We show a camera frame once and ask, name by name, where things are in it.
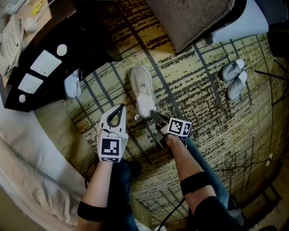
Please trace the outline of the white corded telephone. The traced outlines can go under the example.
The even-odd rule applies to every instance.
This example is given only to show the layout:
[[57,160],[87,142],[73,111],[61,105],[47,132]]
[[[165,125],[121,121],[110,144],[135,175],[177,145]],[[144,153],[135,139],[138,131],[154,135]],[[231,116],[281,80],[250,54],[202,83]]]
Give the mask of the white corded telephone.
[[23,18],[13,14],[0,33],[0,74],[7,75],[14,67],[18,67],[23,49]]

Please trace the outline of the black tripod light stand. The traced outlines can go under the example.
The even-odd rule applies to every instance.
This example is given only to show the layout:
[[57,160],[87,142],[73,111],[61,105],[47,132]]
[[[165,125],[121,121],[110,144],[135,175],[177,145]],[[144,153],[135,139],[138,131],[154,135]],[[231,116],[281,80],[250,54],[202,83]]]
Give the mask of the black tripod light stand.
[[282,96],[280,99],[278,99],[277,101],[275,102],[272,102],[272,106],[276,105],[277,103],[279,103],[280,101],[284,100],[285,98],[289,97],[289,71],[281,64],[279,63],[277,60],[274,60],[274,62],[283,70],[283,73],[285,74],[285,77],[280,77],[278,75],[275,75],[275,74],[270,74],[270,73],[266,73],[266,72],[262,72],[262,71],[258,71],[258,70],[255,70],[254,72],[255,73],[258,73],[258,74],[263,74],[263,75],[266,75],[269,77],[269,79],[271,77],[273,78],[276,78],[276,79],[279,79],[279,80],[282,80],[285,82],[286,86],[285,86],[285,89],[282,93]]

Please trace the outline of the person's left black shoe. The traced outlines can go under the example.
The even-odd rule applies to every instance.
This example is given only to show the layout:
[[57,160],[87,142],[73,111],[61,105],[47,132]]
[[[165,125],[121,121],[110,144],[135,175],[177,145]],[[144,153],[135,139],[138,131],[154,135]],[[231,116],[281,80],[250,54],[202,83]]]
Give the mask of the person's left black shoe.
[[126,160],[126,163],[127,163],[128,167],[131,170],[132,178],[137,179],[140,176],[140,174],[141,174],[142,165],[139,162],[137,162],[137,161],[128,161],[128,160]]

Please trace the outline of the person's black top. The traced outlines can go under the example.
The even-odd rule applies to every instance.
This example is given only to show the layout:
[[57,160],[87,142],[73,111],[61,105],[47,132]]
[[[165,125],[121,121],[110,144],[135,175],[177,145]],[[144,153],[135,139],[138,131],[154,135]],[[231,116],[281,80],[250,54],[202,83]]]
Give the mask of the person's black top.
[[198,231],[247,231],[214,196],[198,204],[194,218]]

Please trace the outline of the black waste bin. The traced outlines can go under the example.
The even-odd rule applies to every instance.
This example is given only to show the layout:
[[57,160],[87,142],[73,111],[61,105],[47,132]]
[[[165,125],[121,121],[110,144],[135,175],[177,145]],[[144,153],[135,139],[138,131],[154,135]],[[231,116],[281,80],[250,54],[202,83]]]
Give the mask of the black waste bin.
[[289,20],[270,25],[267,39],[273,56],[289,59]]

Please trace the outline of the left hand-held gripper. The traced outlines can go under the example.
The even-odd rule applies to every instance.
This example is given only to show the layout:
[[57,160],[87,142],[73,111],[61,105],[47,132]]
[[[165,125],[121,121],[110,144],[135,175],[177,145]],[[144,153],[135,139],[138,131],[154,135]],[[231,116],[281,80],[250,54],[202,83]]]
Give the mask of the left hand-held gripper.
[[103,113],[97,129],[97,151],[101,162],[118,163],[123,157],[129,135],[126,130],[126,107],[118,104]]

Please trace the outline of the person's left forearm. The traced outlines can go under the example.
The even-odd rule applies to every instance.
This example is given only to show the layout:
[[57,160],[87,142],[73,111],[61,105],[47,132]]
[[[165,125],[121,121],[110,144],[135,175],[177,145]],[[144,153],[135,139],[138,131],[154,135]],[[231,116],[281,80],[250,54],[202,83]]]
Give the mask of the person's left forearm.
[[[108,208],[112,166],[112,162],[99,162],[97,164],[82,202],[95,207]],[[106,222],[92,222],[79,217],[76,231],[106,231]]]

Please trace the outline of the white power strip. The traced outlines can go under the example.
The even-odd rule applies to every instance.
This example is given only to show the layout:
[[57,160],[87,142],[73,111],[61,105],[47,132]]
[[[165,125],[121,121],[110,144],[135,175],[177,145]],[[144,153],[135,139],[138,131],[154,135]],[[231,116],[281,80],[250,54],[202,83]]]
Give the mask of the white power strip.
[[20,7],[26,2],[26,0],[18,0],[17,3],[15,4],[11,4],[11,3],[8,3],[6,6],[5,6],[5,9],[4,9],[4,13],[5,14],[9,14],[9,15],[13,15],[14,13],[16,13]]

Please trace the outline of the white bed duvet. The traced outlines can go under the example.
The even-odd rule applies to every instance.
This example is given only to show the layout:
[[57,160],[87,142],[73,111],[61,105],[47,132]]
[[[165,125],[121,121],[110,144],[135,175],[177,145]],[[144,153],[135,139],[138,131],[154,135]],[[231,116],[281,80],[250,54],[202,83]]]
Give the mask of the white bed duvet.
[[0,187],[46,231],[75,231],[85,193],[62,184],[64,161],[33,111],[0,103]]

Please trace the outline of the black forearm band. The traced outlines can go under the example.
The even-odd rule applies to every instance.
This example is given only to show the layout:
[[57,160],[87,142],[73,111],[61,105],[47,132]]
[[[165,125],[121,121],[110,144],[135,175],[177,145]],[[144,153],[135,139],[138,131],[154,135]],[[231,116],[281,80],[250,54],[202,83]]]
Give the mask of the black forearm band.
[[205,172],[199,172],[191,175],[180,182],[182,195],[185,196],[188,193],[194,193],[197,190],[212,185],[212,180]]
[[77,214],[80,218],[92,222],[106,222],[108,219],[108,208],[95,207],[80,201]]

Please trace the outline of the yellow note card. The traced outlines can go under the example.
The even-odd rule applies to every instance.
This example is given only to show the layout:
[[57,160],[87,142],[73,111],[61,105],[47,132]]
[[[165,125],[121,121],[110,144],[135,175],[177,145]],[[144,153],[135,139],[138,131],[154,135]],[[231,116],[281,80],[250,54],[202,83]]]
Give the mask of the yellow note card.
[[34,16],[40,12],[40,9],[43,5],[45,0],[37,0],[36,2],[33,3],[33,9],[31,11],[31,16]]

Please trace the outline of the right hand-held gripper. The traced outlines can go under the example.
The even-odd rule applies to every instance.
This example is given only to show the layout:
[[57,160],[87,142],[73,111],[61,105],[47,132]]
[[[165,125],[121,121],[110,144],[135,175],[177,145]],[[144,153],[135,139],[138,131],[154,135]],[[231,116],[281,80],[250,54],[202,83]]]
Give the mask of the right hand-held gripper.
[[186,137],[190,136],[191,122],[170,118],[156,112],[155,110],[150,111],[150,116],[156,122],[156,129],[159,132],[158,141],[160,145],[164,145],[167,140],[167,135],[175,135],[180,138],[183,144],[186,146]]

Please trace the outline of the dark wooden nightstand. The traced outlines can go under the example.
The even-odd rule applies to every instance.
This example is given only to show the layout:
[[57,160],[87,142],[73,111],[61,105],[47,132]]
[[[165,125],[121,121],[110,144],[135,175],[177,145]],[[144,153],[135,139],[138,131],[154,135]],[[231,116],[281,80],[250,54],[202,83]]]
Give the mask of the dark wooden nightstand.
[[[52,5],[52,19],[47,22],[20,55],[20,64],[10,76],[7,85],[0,89],[5,108],[29,112],[49,103],[65,99],[64,80],[79,69],[79,77],[88,76],[103,64],[122,59],[118,49],[103,24],[105,1],[58,0]],[[58,56],[57,47],[67,45],[67,53]],[[48,51],[62,63],[48,76],[30,69],[44,51]],[[25,74],[43,80],[34,94],[18,89]],[[19,102],[24,94],[26,101]]]

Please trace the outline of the beige bed base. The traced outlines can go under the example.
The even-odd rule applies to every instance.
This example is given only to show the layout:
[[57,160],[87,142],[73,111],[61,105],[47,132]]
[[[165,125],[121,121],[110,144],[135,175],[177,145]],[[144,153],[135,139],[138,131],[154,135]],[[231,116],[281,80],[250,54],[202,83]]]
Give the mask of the beige bed base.
[[84,176],[87,166],[95,157],[95,151],[79,132],[60,101],[34,111],[38,122],[65,159],[68,166],[61,170],[62,184],[71,190],[85,191]]

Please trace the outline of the white square switch panel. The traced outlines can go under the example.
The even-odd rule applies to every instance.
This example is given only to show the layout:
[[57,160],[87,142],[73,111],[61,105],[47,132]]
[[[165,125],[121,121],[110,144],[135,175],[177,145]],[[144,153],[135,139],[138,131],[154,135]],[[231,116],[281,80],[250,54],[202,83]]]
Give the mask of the white square switch panel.
[[60,59],[44,50],[33,62],[30,69],[40,75],[48,77],[61,63],[62,61]]
[[25,74],[22,81],[20,82],[18,89],[22,90],[25,93],[34,94],[38,88],[43,83],[42,79],[39,79],[30,74]]

